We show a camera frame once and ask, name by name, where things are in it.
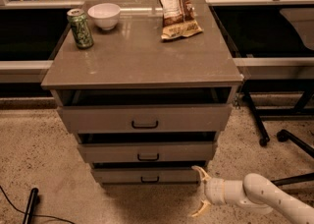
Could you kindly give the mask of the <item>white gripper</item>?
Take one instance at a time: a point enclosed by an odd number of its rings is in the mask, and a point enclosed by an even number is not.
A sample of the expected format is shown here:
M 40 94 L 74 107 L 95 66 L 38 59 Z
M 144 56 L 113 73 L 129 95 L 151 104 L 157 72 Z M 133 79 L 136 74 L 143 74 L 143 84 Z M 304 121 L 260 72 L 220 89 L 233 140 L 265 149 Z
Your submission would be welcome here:
M 200 216 L 212 204 L 225 204 L 224 185 L 225 181 L 220 178 L 212 178 L 202 167 L 192 166 L 192 169 L 199 174 L 200 181 L 204 183 L 204 192 L 207 199 L 201 201 L 200 207 L 195 210 L 191 217 Z

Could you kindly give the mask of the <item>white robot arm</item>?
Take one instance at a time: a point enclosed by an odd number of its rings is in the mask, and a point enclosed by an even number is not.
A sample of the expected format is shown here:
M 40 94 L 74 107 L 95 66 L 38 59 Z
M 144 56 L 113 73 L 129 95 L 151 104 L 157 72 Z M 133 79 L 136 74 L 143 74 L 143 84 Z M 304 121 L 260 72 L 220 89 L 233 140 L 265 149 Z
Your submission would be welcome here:
M 288 195 L 259 174 L 247 174 L 242 180 L 225 180 L 211 177 L 202 167 L 192 166 L 192 169 L 198 172 L 206 196 L 193 217 L 210 205 L 230 204 L 260 214 L 275 209 L 291 224 L 314 224 L 312 206 Z

